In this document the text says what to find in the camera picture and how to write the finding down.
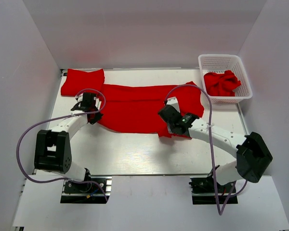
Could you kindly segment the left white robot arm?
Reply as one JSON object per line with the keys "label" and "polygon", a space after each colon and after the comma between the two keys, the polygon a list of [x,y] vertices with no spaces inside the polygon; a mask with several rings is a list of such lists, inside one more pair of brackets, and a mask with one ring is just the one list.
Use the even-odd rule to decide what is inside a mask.
{"label": "left white robot arm", "polygon": [[50,130],[37,133],[34,167],[75,180],[76,187],[81,192],[87,192],[92,187],[92,180],[88,177],[88,170],[72,160],[70,141],[83,126],[95,124],[103,114],[99,112],[97,93],[84,92],[76,100],[70,117]]}

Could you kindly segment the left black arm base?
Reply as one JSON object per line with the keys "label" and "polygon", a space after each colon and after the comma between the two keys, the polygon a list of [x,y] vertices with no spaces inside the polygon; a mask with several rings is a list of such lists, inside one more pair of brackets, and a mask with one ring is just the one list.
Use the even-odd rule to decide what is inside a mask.
{"label": "left black arm base", "polygon": [[93,183],[77,184],[71,181],[65,181],[61,194],[61,204],[106,204],[107,201],[104,197],[100,187],[109,199],[111,194],[112,177],[99,176],[91,177],[91,180],[99,184]]}

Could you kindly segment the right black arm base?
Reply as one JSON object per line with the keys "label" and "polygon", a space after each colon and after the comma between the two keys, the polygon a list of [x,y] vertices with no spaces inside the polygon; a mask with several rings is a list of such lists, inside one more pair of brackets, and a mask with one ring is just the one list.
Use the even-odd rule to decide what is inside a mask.
{"label": "right black arm base", "polygon": [[[191,177],[189,185],[191,187],[193,205],[216,205],[212,178]],[[231,195],[231,197],[228,199],[227,204],[238,204],[237,196],[234,196],[236,189],[234,188],[230,194],[233,185],[232,182],[226,185],[217,184],[220,205],[225,202],[228,195]]]}

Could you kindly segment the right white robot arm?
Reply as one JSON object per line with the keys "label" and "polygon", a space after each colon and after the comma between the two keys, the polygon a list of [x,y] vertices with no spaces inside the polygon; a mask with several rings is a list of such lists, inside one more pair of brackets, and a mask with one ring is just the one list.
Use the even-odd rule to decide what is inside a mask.
{"label": "right white robot arm", "polygon": [[181,115],[175,107],[165,105],[158,115],[166,122],[170,133],[184,135],[192,139],[210,142],[231,154],[235,161],[218,166],[216,175],[208,179],[208,187],[219,192],[226,184],[245,179],[257,183],[273,160],[262,136],[256,132],[249,135],[236,134],[220,127],[209,125],[197,115],[187,113]]}

